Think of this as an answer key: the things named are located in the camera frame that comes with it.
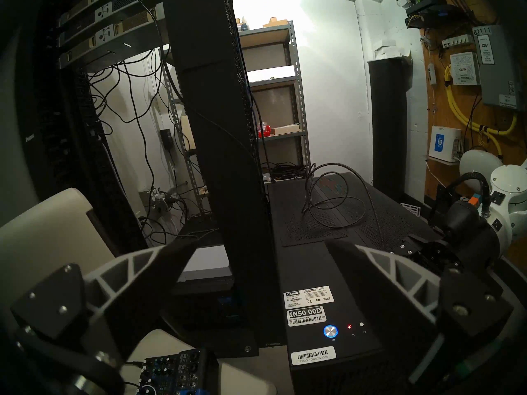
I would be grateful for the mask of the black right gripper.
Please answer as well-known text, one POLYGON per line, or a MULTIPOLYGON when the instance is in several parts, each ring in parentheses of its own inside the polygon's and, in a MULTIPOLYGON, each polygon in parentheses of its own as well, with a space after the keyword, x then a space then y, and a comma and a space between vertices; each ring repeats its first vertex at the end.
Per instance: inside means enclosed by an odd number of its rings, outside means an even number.
POLYGON ((488 267, 499 257, 500 241, 485 228, 460 239, 425 239, 409 234, 400 242, 400 256, 409 258, 435 275, 458 269, 477 277, 488 274, 488 267))

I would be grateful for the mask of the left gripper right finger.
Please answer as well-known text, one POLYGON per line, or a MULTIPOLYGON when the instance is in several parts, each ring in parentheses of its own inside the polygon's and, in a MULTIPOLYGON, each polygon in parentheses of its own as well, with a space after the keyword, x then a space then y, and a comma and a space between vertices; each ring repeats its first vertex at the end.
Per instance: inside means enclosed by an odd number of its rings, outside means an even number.
POLYGON ((439 274, 350 242, 326 247, 356 304, 408 382, 440 382, 502 332, 514 306, 473 272, 439 274))

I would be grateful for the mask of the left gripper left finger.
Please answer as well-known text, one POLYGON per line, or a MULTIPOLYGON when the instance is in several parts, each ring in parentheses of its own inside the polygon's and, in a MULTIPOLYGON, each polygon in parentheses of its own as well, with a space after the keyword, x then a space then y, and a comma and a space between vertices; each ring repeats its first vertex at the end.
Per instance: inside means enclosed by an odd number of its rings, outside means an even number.
POLYGON ((11 305, 20 328, 68 350, 127 359, 150 331, 198 247, 197 238, 133 252, 83 275, 68 263, 11 305))

